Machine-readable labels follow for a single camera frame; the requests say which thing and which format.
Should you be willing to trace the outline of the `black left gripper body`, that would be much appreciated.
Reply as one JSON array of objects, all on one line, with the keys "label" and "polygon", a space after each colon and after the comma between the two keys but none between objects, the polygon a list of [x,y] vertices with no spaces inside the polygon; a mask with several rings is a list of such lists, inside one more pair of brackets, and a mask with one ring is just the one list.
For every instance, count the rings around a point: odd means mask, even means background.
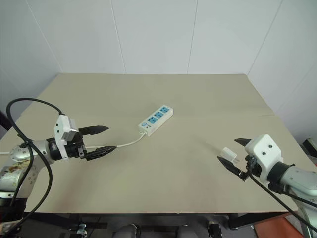
[{"label": "black left gripper body", "polygon": [[84,144],[82,133],[76,133],[71,141],[67,141],[65,149],[69,158],[85,159],[87,150]]}]

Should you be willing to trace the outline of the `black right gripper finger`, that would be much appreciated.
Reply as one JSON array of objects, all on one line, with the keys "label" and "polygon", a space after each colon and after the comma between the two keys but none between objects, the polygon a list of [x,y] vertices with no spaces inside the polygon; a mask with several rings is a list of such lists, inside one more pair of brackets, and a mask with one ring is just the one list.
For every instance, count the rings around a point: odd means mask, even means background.
[{"label": "black right gripper finger", "polygon": [[240,170],[238,167],[236,167],[232,162],[230,162],[229,160],[221,157],[221,156],[217,156],[218,160],[224,165],[224,167],[229,170],[230,172],[232,172],[234,175],[236,175],[237,177],[239,177],[242,181],[245,181],[248,178],[248,174],[242,170]]},{"label": "black right gripper finger", "polygon": [[235,142],[242,145],[243,147],[246,147],[246,145],[251,141],[251,139],[247,138],[236,138],[234,139]]}]

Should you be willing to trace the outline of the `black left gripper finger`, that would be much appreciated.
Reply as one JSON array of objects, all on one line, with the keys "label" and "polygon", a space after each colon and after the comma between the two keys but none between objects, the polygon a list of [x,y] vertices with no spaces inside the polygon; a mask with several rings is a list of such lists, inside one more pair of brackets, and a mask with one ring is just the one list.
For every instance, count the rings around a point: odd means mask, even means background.
[{"label": "black left gripper finger", "polygon": [[107,126],[96,125],[96,126],[88,126],[88,127],[79,128],[78,131],[81,133],[82,136],[84,136],[84,135],[99,134],[108,129],[109,128]]},{"label": "black left gripper finger", "polygon": [[94,160],[94,159],[98,159],[100,157],[103,157],[109,153],[111,153],[112,151],[114,151],[117,147],[116,146],[104,146],[104,147],[100,147],[100,148],[97,148],[96,150],[94,151],[91,151],[91,152],[87,152],[85,154],[85,159],[87,161],[90,161],[90,160]]}]

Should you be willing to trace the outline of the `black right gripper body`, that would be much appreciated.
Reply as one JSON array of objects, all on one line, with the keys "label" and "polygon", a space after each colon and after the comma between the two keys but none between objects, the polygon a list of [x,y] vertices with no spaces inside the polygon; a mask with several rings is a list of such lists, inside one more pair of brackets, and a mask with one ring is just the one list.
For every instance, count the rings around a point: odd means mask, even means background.
[{"label": "black right gripper body", "polygon": [[251,172],[252,175],[259,178],[261,175],[261,172],[262,172],[262,168],[259,165],[259,163],[257,162],[257,159],[255,158],[255,156],[254,155],[247,155],[245,157],[245,160],[247,162],[247,164],[246,164],[247,171]]}]

